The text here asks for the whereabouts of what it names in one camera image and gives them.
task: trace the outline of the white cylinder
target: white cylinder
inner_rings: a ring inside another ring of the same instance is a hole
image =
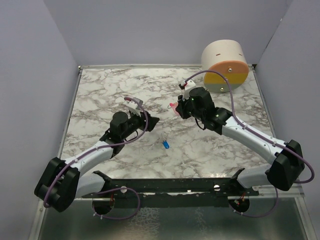
[[[249,74],[249,67],[240,44],[234,40],[218,40],[210,43],[201,57],[203,70],[214,70],[225,76],[231,88],[239,87]],[[204,76],[204,85],[212,92],[228,92],[225,81],[215,73]]]

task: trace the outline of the white marble surface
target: white marble surface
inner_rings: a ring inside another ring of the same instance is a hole
[[[169,103],[181,94],[178,83],[200,69],[130,68],[84,69],[68,127],[62,159],[79,154],[95,144],[109,128],[112,115],[127,112],[123,98],[137,97],[160,122],[114,158],[95,168],[112,178],[230,177],[239,168],[266,163],[240,143],[209,130],[195,120],[176,116]],[[199,86],[203,74],[195,78]],[[229,93],[212,93],[217,107],[231,109]],[[252,72],[234,91],[235,111],[248,124],[271,135],[271,128]],[[161,134],[170,145],[159,142]]]

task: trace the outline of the yellow stripe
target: yellow stripe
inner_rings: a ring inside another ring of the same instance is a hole
[[[247,79],[248,73],[223,73],[230,84],[243,84]],[[205,84],[225,84],[226,82],[223,80],[221,76],[218,74],[207,72],[204,76]]]

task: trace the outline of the light gray wall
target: light gray wall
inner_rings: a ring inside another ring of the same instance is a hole
[[[42,0],[0,1],[0,239],[28,238],[77,64]]]
[[[44,0],[80,65],[200,64],[238,41],[258,63],[291,0]]]
[[[303,185],[320,239],[320,1],[294,0],[257,65],[257,77],[276,135],[295,139],[315,170]],[[309,170],[301,179],[310,176]]]

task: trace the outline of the blue object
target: blue object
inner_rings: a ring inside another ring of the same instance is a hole
[[[163,141],[162,144],[166,149],[170,148],[170,146],[169,146],[167,141]]]

